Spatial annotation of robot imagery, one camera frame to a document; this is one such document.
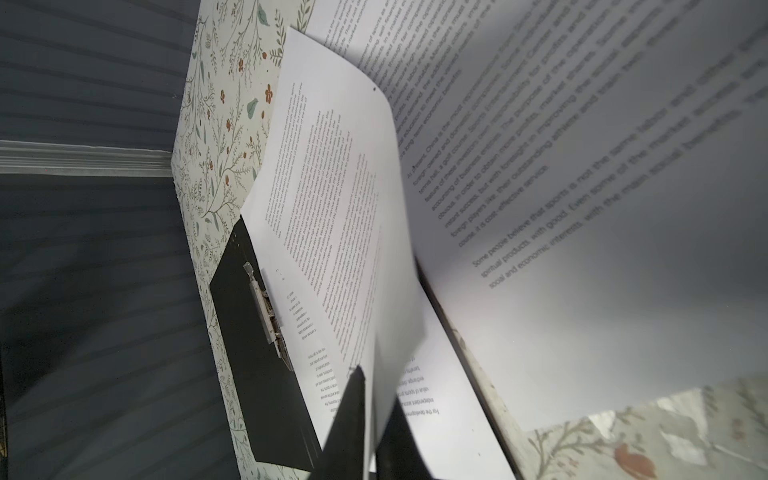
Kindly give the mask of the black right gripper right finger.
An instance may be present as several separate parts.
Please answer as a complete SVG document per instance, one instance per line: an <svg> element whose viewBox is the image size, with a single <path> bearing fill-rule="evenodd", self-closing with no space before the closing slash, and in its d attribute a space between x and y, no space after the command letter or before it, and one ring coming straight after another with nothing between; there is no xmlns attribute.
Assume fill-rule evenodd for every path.
<svg viewBox="0 0 768 480"><path fill-rule="evenodd" d="M377 478L384 480L433 479L398 399L376 450L376 471Z"/></svg>

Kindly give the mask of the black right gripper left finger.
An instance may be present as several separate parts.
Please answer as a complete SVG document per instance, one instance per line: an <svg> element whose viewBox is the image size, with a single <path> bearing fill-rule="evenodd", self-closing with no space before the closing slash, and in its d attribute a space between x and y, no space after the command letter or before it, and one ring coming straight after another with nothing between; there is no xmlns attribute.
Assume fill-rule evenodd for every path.
<svg viewBox="0 0 768 480"><path fill-rule="evenodd" d="M365 453L366 379L360 366L350 375L311 480L361 480L368 473Z"/></svg>

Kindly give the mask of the printed paper sheet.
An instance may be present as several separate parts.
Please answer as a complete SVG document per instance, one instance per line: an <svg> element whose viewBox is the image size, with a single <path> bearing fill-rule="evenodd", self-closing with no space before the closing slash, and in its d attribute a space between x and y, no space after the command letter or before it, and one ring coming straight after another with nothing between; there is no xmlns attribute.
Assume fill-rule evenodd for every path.
<svg viewBox="0 0 768 480"><path fill-rule="evenodd" d="M361 369L372 453L425 334L391 108L366 74L296 30L272 104L241 215L319 440Z"/></svg>
<svg viewBox="0 0 768 480"><path fill-rule="evenodd" d="M763 1L319 1L413 248L532 431L767 369Z"/></svg>
<svg viewBox="0 0 768 480"><path fill-rule="evenodd" d="M437 479L512 479L512 468L448 335L425 294L426 338L408 363L398 399L418 449ZM341 393L315 321L290 292L277 308L302 397L319 442Z"/></svg>

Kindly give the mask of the red folder black inside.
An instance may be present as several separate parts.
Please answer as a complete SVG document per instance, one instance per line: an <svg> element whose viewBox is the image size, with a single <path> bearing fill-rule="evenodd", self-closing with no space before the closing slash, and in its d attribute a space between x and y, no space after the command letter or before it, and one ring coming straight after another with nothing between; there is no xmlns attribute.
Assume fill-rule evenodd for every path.
<svg viewBox="0 0 768 480"><path fill-rule="evenodd" d="M297 377L266 340L251 281L264 285L243 220L209 283L246 437L258 462L311 471L321 447Z"/></svg>

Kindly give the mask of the printed paper sheet back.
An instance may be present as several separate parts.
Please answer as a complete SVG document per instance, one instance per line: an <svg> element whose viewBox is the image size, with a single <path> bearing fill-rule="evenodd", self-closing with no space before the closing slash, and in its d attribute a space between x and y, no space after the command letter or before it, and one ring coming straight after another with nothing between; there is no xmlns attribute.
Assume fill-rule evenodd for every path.
<svg viewBox="0 0 768 480"><path fill-rule="evenodd" d="M763 1L319 1L413 248L532 431L767 369Z"/></svg>

